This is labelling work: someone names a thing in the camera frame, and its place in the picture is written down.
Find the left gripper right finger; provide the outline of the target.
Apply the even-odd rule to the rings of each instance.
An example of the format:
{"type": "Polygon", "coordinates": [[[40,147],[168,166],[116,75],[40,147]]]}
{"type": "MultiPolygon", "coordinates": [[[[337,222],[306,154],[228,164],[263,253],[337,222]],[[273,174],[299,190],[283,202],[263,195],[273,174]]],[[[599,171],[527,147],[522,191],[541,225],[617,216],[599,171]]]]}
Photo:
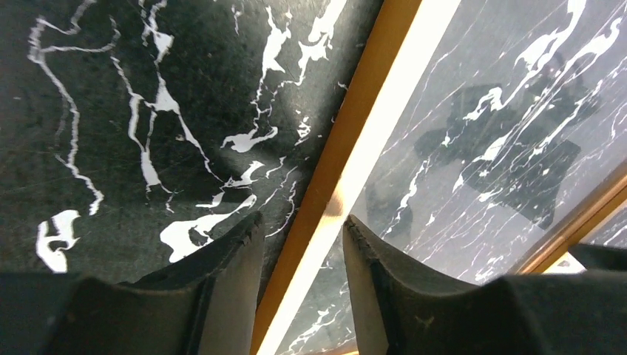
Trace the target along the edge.
{"type": "Polygon", "coordinates": [[[354,216],[343,250],[361,354],[624,354],[626,251],[578,244],[576,274],[473,285],[406,255],[354,216]]]}

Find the clear acrylic sheet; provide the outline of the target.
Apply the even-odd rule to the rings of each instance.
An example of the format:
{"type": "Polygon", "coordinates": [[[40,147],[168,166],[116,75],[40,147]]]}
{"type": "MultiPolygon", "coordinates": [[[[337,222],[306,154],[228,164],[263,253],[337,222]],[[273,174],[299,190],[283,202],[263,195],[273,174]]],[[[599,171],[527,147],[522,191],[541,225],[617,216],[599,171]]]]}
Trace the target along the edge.
{"type": "Polygon", "coordinates": [[[624,1],[461,1],[351,212],[480,285],[625,162],[624,1]]]}

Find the printed photo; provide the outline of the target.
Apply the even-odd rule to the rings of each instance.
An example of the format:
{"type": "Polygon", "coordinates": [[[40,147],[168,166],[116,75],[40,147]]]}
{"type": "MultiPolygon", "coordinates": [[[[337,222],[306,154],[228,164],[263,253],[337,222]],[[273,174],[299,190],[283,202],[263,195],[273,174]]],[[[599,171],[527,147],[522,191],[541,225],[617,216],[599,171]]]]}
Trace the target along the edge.
{"type": "Polygon", "coordinates": [[[564,253],[553,264],[551,264],[544,274],[579,274],[586,271],[586,267],[580,263],[569,252],[564,253]]]}

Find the brown wooden photo frame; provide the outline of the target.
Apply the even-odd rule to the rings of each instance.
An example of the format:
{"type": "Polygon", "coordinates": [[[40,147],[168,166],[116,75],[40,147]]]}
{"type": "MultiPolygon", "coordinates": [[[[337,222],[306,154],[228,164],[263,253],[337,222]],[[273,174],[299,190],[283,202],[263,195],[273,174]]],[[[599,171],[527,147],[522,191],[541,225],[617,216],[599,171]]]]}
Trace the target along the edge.
{"type": "MultiPolygon", "coordinates": [[[[353,340],[343,260],[334,248],[461,1],[386,1],[350,83],[257,315],[251,352],[306,345],[341,349],[353,340]]],[[[626,186],[626,162],[517,268],[534,269],[563,229],[594,214],[626,186]]]]}

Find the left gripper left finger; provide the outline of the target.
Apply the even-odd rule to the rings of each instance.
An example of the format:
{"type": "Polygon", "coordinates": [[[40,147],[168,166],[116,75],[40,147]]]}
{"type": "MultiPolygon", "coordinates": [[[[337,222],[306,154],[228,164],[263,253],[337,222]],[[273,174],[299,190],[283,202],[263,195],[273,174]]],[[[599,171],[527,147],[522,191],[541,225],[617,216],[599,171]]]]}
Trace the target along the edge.
{"type": "Polygon", "coordinates": [[[3,354],[247,354],[260,289],[259,212],[135,283],[3,273],[3,354]]]}

